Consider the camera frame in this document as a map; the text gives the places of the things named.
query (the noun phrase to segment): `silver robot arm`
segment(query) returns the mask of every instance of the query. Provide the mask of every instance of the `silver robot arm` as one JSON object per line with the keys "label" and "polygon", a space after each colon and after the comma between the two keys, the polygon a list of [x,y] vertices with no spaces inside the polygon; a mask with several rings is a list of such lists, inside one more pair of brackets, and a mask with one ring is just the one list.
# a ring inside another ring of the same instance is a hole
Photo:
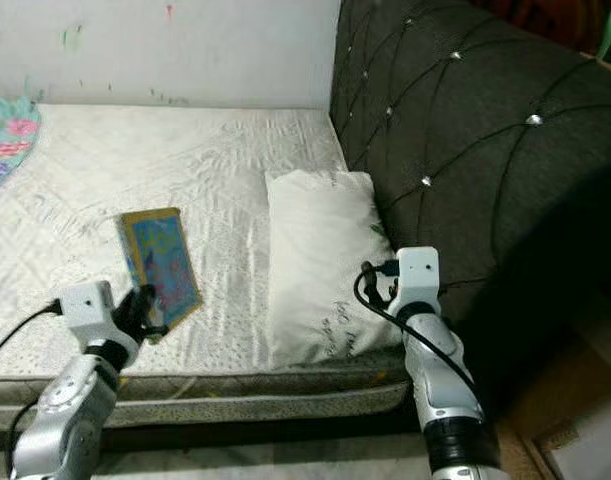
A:
{"label": "silver robot arm", "polygon": [[150,320],[154,295],[152,287],[142,287],[115,310],[107,282],[63,292],[63,315],[83,354],[74,357],[40,396],[36,418],[16,444],[12,478],[91,477],[101,430],[116,404],[121,369],[134,362],[144,338],[166,333]]}
{"label": "silver robot arm", "polygon": [[[432,247],[403,248],[395,268],[392,300],[376,290],[376,276],[365,276],[370,304],[429,340],[470,379],[463,362],[463,343],[440,317],[438,252]],[[403,334],[405,367],[413,380],[414,401],[425,437],[433,480],[509,480],[500,469],[495,435],[483,409],[463,379],[430,348]]]}

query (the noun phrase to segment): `white pillow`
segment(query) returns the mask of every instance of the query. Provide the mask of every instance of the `white pillow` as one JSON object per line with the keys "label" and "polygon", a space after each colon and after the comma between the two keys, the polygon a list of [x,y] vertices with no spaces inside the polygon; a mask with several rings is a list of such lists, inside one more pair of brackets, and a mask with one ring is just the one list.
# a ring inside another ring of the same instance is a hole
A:
{"label": "white pillow", "polygon": [[363,261],[377,265],[394,256],[369,175],[296,170],[266,181],[274,367],[346,359],[399,343],[400,331],[353,294]]}

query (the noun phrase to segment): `book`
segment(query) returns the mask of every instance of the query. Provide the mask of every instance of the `book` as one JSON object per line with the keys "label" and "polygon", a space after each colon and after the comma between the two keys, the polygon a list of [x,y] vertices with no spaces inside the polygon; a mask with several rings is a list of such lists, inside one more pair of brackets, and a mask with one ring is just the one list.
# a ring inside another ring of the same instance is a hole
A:
{"label": "book", "polygon": [[202,303],[180,210],[124,213],[117,228],[134,288],[147,283],[156,287],[156,305],[171,330]]}

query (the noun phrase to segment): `colorful blanket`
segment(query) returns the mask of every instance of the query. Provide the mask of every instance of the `colorful blanket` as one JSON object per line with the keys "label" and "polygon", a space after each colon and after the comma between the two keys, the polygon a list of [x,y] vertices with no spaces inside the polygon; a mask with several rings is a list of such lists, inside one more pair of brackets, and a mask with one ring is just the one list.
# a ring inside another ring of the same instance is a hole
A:
{"label": "colorful blanket", "polygon": [[0,184],[18,167],[36,141],[40,116],[27,97],[0,98]]}

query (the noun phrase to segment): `black cable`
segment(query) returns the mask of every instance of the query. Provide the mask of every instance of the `black cable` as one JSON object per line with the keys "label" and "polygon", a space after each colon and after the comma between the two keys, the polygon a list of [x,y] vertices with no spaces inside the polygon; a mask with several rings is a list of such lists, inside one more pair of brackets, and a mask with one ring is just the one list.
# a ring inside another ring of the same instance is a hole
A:
{"label": "black cable", "polygon": [[21,421],[21,419],[25,416],[25,414],[32,408],[34,405],[38,403],[38,399],[32,400],[27,405],[25,405],[14,417],[12,420],[12,424],[9,426],[9,430],[7,431],[7,438],[5,439],[5,469],[7,471],[7,475],[9,478],[12,478],[12,469],[14,468],[14,462],[12,459],[12,455],[14,453],[14,448],[16,448],[16,426]]}
{"label": "black cable", "polygon": [[50,303],[48,306],[46,306],[42,310],[39,310],[38,312],[30,315],[25,320],[23,320],[21,323],[16,325],[16,327],[14,327],[14,329],[11,332],[9,332],[7,336],[0,342],[0,349],[3,348],[3,346],[9,341],[10,338],[12,338],[16,334],[16,332],[18,332],[21,328],[23,328],[29,322],[34,320],[36,317],[39,317],[45,313],[55,313],[56,315],[62,315],[63,309],[61,308],[61,302],[58,299],[54,300],[52,303]]}
{"label": "black cable", "polygon": [[376,308],[374,305],[370,304],[368,301],[366,301],[363,298],[359,290],[359,285],[363,277],[369,272],[370,270],[362,271],[356,277],[356,280],[354,281],[354,296],[356,297],[356,300],[358,300],[361,303],[361,305],[363,305],[365,308],[371,310],[372,312],[374,312],[377,315],[380,315],[385,320],[393,323],[397,327],[404,330],[405,333],[410,334],[416,340],[418,340],[423,345],[425,345],[427,348],[429,348],[432,351],[432,353],[434,353],[434,355],[436,355],[438,358],[443,360],[443,362],[445,362],[447,366],[451,368],[454,371],[454,373],[456,373],[461,378],[461,380],[463,380],[463,383],[467,385],[467,388],[469,388],[469,390],[472,392],[472,395],[474,395],[474,398],[478,401],[478,404],[481,406],[481,408],[483,408],[483,402],[482,402],[481,396],[478,394],[478,389],[476,388],[476,385],[474,384],[472,379],[469,378],[469,376],[463,371],[463,369],[459,367],[456,364],[456,362],[454,362],[454,360],[449,358],[445,353],[443,353],[443,351],[440,348],[438,348],[436,345],[434,345],[431,341],[429,341],[426,337],[418,333],[412,327],[407,325],[404,321],[398,320],[396,317],[393,317],[392,315],[381,310],[380,308]]}

